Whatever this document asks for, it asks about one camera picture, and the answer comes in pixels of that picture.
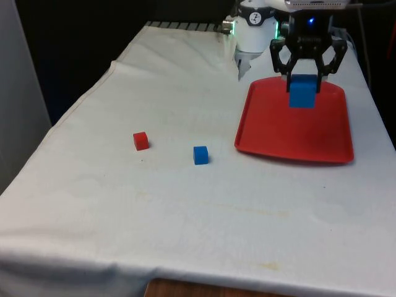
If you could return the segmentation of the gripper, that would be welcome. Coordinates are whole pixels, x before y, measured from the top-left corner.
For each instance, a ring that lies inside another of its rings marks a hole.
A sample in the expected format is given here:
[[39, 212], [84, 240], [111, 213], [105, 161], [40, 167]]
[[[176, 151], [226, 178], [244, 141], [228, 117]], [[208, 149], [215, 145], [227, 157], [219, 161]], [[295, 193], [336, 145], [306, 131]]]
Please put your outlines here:
[[[329, 33], [331, 14], [329, 12], [294, 12], [290, 14], [287, 38], [270, 42], [273, 70], [286, 77], [286, 91], [290, 91], [291, 73], [298, 59], [313, 59], [317, 67], [316, 93], [321, 91], [324, 77], [335, 74], [347, 51], [345, 40], [333, 40]], [[286, 64], [280, 59], [283, 47], [290, 51]], [[323, 54], [332, 48], [334, 56], [325, 64]]]

